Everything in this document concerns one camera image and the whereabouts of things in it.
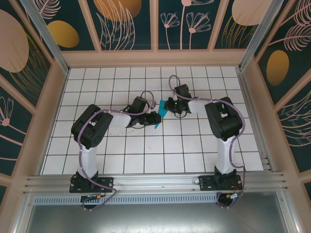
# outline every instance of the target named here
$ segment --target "small teal object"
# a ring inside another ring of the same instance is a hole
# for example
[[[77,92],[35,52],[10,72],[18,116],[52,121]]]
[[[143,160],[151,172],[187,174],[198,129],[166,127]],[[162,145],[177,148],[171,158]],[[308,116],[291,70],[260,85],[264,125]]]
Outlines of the small teal object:
[[[164,104],[165,104],[166,101],[164,100],[160,100],[160,106],[159,106],[159,115],[162,117],[162,119],[164,118],[164,116],[166,115],[167,113],[167,110],[164,109]]]

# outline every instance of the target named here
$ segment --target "enclosure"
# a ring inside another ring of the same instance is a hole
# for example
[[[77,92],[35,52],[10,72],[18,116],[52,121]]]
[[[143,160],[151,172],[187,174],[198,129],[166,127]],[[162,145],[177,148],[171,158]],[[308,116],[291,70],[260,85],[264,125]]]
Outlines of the enclosure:
[[[0,231],[310,232],[310,25],[310,0],[1,1]],[[219,156],[207,115],[167,112],[108,128],[96,169],[117,193],[83,211],[74,122],[144,91],[160,113],[175,76],[243,115],[241,201],[220,208],[196,182]]]

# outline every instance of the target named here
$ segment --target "white grid mat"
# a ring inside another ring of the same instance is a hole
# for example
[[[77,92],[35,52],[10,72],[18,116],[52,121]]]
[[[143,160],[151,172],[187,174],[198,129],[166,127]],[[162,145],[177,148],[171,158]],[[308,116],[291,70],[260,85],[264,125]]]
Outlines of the white grid mat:
[[[79,150],[70,129],[90,104],[120,110],[143,90],[152,91],[159,103],[173,96],[168,85],[172,74],[188,85],[193,97],[231,98],[246,122],[234,162],[244,163],[246,171],[263,170],[234,67],[112,67],[70,70],[41,174],[75,173]],[[97,154],[100,174],[213,172],[217,141],[206,116],[188,114],[179,119],[168,112],[157,129],[109,128]]]

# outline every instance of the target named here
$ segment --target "black mounting plate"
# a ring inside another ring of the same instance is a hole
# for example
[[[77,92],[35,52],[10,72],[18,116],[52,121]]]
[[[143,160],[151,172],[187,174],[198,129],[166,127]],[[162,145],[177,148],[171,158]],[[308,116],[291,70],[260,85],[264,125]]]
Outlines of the black mounting plate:
[[[96,182],[103,186],[113,187],[113,177],[98,177]],[[90,187],[85,187],[84,185],[78,185],[78,178],[73,177],[71,179],[69,192],[70,193],[112,193],[112,190],[110,189],[101,190],[101,188],[98,186],[95,186],[93,189],[91,189]]]
[[[199,176],[199,184],[201,191],[225,191],[225,190],[234,190],[234,186],[231,183],[233,182],[236,187],[242,190],[242,182],[241,177],[239,175],[235,175],[232,177],[230,182],[224,182],[221,187],[219,187],[215,180],[214,176]]]

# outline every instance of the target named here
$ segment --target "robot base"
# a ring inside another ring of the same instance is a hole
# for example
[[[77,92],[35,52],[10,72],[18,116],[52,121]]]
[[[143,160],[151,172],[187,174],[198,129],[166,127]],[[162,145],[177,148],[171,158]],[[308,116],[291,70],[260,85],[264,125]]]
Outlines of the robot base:
[[[113,187],[113,177],[98,177],[98,172],[91,178],[103,186]],[[103,189],[92,184],[86,178],[76,172],[75,177],[70,179],[70,193],[111,193],[110,189]]]
[[[234,186],[242,190],[241,177],[237,175],[236,169],[228,174],[221,174],[215,167],[215,175],[199,176],[201,191],[228,191],[234,190]]]

